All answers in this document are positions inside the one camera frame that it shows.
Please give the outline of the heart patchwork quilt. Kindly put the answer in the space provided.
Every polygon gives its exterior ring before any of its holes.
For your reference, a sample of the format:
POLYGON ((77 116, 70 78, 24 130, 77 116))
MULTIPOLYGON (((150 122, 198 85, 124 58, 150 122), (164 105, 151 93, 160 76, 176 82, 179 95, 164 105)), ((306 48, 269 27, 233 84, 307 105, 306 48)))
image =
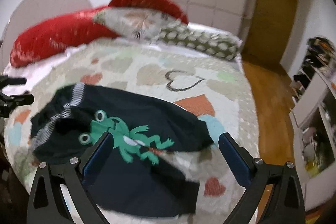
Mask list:
MULTIPOLYGON (((32 89, 35 101, 5 119, 5 147, 19 181, 30 192, 38 161, 30 150, 31 118, 64 86, 83 82, 175 103, 224 129, 253 157, 259 126, 251 86, 240 56, 224 61, 179 47, 147 46, 123 39, 98 39, 54 68, 32 89)), ((244 193, 218 147, 163 154, 187 178, 200 181, 195 215, 171 219, 126 216, 100 207, 110 223, 223 223, 244 193)))

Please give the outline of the floral grey pillow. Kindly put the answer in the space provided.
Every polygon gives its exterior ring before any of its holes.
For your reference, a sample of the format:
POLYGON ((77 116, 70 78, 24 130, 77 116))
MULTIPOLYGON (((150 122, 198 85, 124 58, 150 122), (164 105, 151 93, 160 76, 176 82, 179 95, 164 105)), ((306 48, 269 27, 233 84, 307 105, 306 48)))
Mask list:
POLYGON ((106 8, 93 16, 95 23, 125 38, 151 40, 161 29, 181 20, 161 11, 140 8, 106 8))

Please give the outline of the cluttered shoe rack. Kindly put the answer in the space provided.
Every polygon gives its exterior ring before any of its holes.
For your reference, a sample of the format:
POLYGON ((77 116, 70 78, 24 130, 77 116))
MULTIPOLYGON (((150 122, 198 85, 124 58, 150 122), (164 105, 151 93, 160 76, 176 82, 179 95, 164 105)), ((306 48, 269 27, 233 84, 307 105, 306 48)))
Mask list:
POLYGON ((316 72, 327 78, 335 72, 335 46, 329 39, 319 36, 308 39, 305 57, 290 84, 295 104, 306 91, 316 72))

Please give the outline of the white tv cabinet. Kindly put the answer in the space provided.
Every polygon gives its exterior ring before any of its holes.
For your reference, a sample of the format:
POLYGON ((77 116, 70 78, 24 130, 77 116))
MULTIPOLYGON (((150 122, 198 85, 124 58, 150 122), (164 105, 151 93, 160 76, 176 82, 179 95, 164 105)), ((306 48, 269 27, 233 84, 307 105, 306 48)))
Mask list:
POLYGON ((289 113, 293 153, 305 210, 335 194, 335 89, 318 69, 289 113))

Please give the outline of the white round headboard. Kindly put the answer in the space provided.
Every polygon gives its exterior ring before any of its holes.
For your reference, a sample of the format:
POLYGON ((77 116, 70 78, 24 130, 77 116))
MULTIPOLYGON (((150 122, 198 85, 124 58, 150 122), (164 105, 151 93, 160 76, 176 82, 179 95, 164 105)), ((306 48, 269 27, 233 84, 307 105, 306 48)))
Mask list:
POLYGON ((10 52, 20 33, 46 19, 92 8, 90 0, 23 0, 9 18, 1 37, 1 71, 10 61, 10 52))

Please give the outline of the wooden door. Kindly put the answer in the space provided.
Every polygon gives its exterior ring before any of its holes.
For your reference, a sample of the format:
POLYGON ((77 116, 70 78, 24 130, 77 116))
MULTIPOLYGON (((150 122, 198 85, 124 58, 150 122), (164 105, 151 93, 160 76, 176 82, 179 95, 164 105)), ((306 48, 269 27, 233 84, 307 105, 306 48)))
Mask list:
POLYGON ((275 66, 286 49, 298 0, 256 0, 244 53, 275 66))

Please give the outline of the red long pillow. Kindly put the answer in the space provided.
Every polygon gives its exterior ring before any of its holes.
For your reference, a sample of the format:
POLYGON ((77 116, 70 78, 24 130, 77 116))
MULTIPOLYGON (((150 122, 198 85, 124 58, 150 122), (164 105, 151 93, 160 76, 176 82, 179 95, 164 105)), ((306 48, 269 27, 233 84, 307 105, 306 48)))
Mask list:
POLYGON ((64 52, 68 47, 88 44, 99 38, 117 38, 119 34, 93 21, 105 7, 63 14, 44 20, 23 31, 10 53, 12 67, 25 67, 64 52))

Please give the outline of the navy frog pants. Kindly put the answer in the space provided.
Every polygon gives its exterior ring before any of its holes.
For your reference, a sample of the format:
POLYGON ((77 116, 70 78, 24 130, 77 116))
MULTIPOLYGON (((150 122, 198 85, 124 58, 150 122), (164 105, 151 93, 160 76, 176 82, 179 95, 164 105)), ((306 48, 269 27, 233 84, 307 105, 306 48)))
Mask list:
POLYGON ((52 165, 80 157, 108 134, 82 180, 101 208, 145 218, 195 213, 199 184, 159 156, 211 145, 194 114, 157 98, 78 83, 59 89, 31 123, 31 149, 52 165))

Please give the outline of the red upper pillow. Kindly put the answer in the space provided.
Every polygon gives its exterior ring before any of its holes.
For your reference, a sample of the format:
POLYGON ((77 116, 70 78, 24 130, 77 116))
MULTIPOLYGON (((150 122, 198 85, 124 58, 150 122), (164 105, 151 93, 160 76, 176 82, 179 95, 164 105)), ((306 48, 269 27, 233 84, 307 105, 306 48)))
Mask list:
POLYGON ((189 24, 187 14, 172 0, 111 0, 108 6, 157 10, 189 24))

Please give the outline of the olive sheep bolster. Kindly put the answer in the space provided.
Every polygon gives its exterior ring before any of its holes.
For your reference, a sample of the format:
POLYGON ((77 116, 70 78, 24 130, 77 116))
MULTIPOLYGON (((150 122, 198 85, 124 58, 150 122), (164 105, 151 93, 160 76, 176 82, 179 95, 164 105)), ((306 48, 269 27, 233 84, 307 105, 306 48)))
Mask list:
POLYGON ((226 61, 234 59, 241 46, 240 39, 232 34, 193 30, 179 21, 162 27, 158 39, 167 45, 190 48, 226 61))

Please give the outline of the white bed sheet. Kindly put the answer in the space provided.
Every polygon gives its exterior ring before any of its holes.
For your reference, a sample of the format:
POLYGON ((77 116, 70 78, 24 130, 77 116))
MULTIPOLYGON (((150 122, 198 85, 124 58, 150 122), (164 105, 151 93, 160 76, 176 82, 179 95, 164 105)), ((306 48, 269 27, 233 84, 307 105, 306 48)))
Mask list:
POLYGON ((10 63, 5 66, 3 73, 9 77, 23 77, 24 85, 8 85, 2 92, 6 95, 23 94, 32 91, 33 87, 41 82, 54 68, 68 60, 73 54, 85 49, 85 44, 78 47, 69 47, 63 53, 53 55, 36 63, 30 63, 26 67, 15 68, 10 63))

